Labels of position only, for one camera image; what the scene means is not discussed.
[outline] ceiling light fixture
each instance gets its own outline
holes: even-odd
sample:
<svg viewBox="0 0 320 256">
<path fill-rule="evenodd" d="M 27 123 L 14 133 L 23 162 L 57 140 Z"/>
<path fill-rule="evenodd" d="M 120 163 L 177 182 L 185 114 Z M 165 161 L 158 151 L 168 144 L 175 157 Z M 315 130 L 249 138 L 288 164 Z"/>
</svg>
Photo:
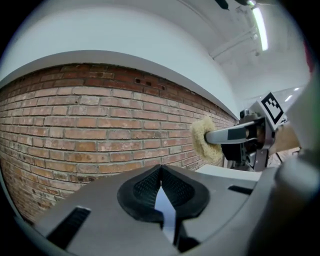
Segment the ceiling light fixture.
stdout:
<svg viewBox="0 0 320 256">
<path fill-rule="evenodd" d="M 287 102 L 288 100 L 290 100 L 291 97 L 292 97 L 292 95 L 289 95 L 289 97 L 286 98 L 285 102 Z"/>
<path fill-rule="evenodd" d="M 252 12 L 253 12 L 256 24 L 258 26 L 258 30 L 261 38 L 262 51 L 268 50 L 268 39 L 267 39 L 267 32 L 266 32 L 264 18 L 262 17 L 261 11 L 258 7 L 253 8 Z"/>
</svg>

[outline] fluffy buffing pad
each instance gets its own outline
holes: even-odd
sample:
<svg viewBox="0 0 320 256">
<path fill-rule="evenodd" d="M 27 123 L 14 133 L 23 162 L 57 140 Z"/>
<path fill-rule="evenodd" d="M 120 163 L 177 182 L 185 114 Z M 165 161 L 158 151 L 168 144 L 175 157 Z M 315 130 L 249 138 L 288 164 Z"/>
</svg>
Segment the fluffy buffing pad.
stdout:
<svg viewBox="0 0 320 256">
<path fill-rule="evenodd" d="M 223 156 L 220 144 L 208 144 L 205 141 L 205 134 L 215 130 L 215 124 L 209 116 L 206 116 L 202 120 L 195 121 L 190 129 L 193 149 L 209 164 L 217 164 Z"/>
</svg>

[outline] brick wall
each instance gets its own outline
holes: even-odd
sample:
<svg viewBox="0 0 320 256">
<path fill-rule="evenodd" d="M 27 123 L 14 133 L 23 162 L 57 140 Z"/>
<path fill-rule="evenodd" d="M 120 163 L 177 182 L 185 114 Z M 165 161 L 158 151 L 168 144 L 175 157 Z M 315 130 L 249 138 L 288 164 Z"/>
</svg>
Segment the brick wall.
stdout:
<svg viewBox="0 0 320 256">
<path fill-rule="evenodd" d="M 0 161 L 22 215 L 34 221 L 81 186 L 113 173 L 171 164 L 196 170 L 190 125 L 234 119 L 182 86 L 135 69 L 65 65 L 0 92 Z"/>
</svg>

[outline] black slot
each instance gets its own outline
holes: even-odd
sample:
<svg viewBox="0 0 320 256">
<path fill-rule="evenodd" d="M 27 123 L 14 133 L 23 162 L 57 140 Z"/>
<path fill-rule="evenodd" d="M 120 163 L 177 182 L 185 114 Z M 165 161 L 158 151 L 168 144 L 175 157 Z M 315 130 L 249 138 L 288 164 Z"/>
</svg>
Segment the black slot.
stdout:
<svg viewBox="0 0 320 256">
<path fill-rule="evenodd" d="M 89 209 L 76 207 L 48 236 L 47 239 L 60 247 L 66 249 L 75 234 L 90 214 Z"/>
<path fill-rule="evenodd" d="M 235 185 L 228 187 L 228 190 L 238 192 L 241 194 L 245 194 L 245 195 L 251 195 L 251 193 L 253 191 L 253 189 L 251 189 L 251 188 L 242 187 L 242 186 L 235 186 Z"/>
</svg>

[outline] white ceiling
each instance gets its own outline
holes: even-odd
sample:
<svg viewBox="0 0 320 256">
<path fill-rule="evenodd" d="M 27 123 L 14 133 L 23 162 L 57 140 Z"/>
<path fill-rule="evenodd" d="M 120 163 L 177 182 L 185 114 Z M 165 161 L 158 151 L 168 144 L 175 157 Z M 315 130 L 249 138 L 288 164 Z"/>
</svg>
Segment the white ceiling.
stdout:
<svg viewBox="0 0 320 256">
<path fill-rule="evenodd" d="M 13 40 L 19 40 L 21 32 L 28 29 L 28 26 L 56 11 L 84 5 L 125 5 L 159 15 L 183 28 L 220 64 L 236 89 L 244 83 L 247 84 L 252 76 L 255 77 L 254 82 L 259 76 L 269 73 L 276 72 L 277 76 L 280 76 L 283 67 L 287 69 L 283 76 L 287 76 L 291 70 L 288 63 L 301 62 L 305 65 L 303 39 L 278 5 L 258 5 L 264 19 L 269 46 L 268 50 L 261 51 L 259 32 L 250 7 L 240 5 L 235 0 L 227 2 L 229 10 L 221 9 L 215 0 L 48 0 L 43 4 L 42 12 L 29 19 Z M 294 66 L 296 75 L 301 67 Z M 308 75 L 306 67 L 303 67 L 303 72 L 299 86 L 305 85 Z M 278 91 L 297 86 L 285 84 L 283 81 L 282 79 L 281 83 L 284 87 L 278 88 Z"/>
</svg>

